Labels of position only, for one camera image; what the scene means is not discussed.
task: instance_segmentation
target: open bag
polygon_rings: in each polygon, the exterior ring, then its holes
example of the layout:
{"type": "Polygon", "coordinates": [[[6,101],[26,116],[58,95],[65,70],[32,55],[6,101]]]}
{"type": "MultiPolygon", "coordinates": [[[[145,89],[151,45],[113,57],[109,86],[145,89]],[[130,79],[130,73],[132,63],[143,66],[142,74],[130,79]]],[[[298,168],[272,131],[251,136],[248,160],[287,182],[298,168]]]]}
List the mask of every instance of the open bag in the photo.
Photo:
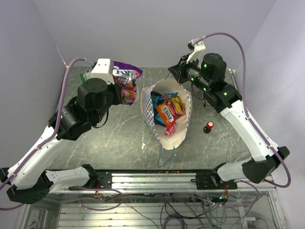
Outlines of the open bag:
{"type": "Polygon", "coordinates": [[[185,90],[173,79],[163,79],[150,87],[143,88],[140,107],[145,122],[150,127],[155,137],[160,141],[163,148],[167,150],[175,149],[183,142],[189,127],[193,108],[193,101],[190,92],[185,90]],[[171,136],[165,135],[165,127],[154,123],[151,92],[157,92],[160,94],[178,92],[178,96],[185,104],[186,115],[176,121],[175,132],[171,136]]]}

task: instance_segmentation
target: table surface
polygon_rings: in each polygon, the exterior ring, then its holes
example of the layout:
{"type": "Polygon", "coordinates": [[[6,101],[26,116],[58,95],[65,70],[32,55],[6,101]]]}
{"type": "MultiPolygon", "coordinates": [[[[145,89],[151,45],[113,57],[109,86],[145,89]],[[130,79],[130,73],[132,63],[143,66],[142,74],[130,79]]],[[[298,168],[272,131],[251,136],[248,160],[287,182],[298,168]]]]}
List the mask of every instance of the table surface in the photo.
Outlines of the table surface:
{"type": "MultiPolygon", "coordinates": [[[[66,103],[77,95],[81,84],[80,74],[86,67],[74,67],[66,91],[66,103]]],[[[164,78],[167,68],[142,68],[143,74],[137,80],[138,98],[131,106],[112,106],[107,124],[92,129],[71,141],[53,161],[49,169],[72,169],[91,164],[95,169],[158,169],[157,160],[160,144],[143,121],[140,111],[142,88],[164,78]]],[[[229,72],[228,83],[233,83],[229,72]]],[[[183,86],[191,90],[190,83],[183,86]]],[[[201,93],[194,88],[198,97],[201,93]]],[[[160,164],[168,159],[172,150],[162,150],[160,164]]],[[[231,163],[251,156],[247,146],[226,121],[213,108],[204,108],[203,101],[193,96],[193,113],[185,140],[176,149],[175,156],[162,169],[204,169],[214,168],[220,163],[231,163]],[[214,122],[211,133],[203,128],[208,121],[214,122]]]]}

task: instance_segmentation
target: red bottle cap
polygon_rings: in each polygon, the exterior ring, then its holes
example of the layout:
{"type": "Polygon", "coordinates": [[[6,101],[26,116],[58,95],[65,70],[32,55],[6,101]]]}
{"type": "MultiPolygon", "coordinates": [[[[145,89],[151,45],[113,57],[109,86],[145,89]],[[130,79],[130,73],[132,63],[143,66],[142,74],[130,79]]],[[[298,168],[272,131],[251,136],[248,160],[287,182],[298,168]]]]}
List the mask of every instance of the red bottle cap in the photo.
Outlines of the red bottle cap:
{"type": "Polygon", "coordinates": [[[213,126],[214,126],[214,123],[212,123],[212,122],[208,122],[208,123],[206,124],[206,127],[207,127],[208,129],[212,129],[213,126]]]}

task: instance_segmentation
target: snack package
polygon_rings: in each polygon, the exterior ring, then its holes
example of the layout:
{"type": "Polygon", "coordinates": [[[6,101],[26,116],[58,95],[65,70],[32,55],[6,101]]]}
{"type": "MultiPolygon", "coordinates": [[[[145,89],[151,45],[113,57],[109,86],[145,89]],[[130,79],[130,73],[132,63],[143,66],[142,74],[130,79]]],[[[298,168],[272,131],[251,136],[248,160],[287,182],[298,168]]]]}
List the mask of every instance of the snack package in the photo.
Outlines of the snack package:
{"type": "Polygon", "coordinates": [[[175,131],[176,120],[185,115],[185,106],[181,98],[176,96],[167,100],[156,106],[156,110],[165,124],[165,135],[172,135],[175,131]]]}
{"type": "Polygon", "coordinates": [[[178,92],[175,93],[157,93],[157,92],[151,92],[151,98],[152,98],[152,107],[153,107],[153,119],[154,122],[158,125],[161,125],[163,127],[166,127],[164,124],[164,121],[161,119],[156,106],[164,103],[166,100],[169,100],[171,98],[174,98],[177,96],[178,92]]]}
{"type": "MultiPolygon", "coordinates": [[[[137,97],[136,79],[142,75],[143,71],[131,64],[113,61],[112,75],[117,84],[122,87],[121,99],[123,104],[132,105],[137,97]]],[[[91,72],[81,74],[84,83],[92,78],[91,72]]]]}

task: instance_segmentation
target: gray wall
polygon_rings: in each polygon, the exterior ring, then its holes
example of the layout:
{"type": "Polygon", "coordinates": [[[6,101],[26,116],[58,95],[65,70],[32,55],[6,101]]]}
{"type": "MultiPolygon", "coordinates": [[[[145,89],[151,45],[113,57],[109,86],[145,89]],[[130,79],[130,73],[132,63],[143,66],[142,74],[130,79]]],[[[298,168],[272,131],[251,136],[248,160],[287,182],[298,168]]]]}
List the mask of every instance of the gray wall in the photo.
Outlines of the gray wall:
{"type": "MultiPolygon", "coordinates": [[[[304,12],[303,0],[277,0],[246,54],[249,110],[274,141],[290,149],[292,184],[278,193],[292,229],[304,228],[304,12]]],[[[241,66],[237,73],[241,89],[241,66]]],[[[282,167],[273,176],[287,181],[282,167]]]]}
{"type": "MultiPolygon", "coordinates": [[[[29,0],[0,1],[0,167],[30,149],[55,111],[65,66],[38,11],[29,0]]],[[[11,207],[5,190],[0,206],[11,207]]],[[[18,210],[0,212],[12,229],[18,210]]]]}
{"type": "MultiPolygon", "coordinates": [[[[188,53],[187,42],[225,31],[250,46],[275,0],[33,0],[64,59],[111,58],[168,67],[188,53]]],[[[241,57],[226,37],[207,39],[230,68],[241,57]]]]}

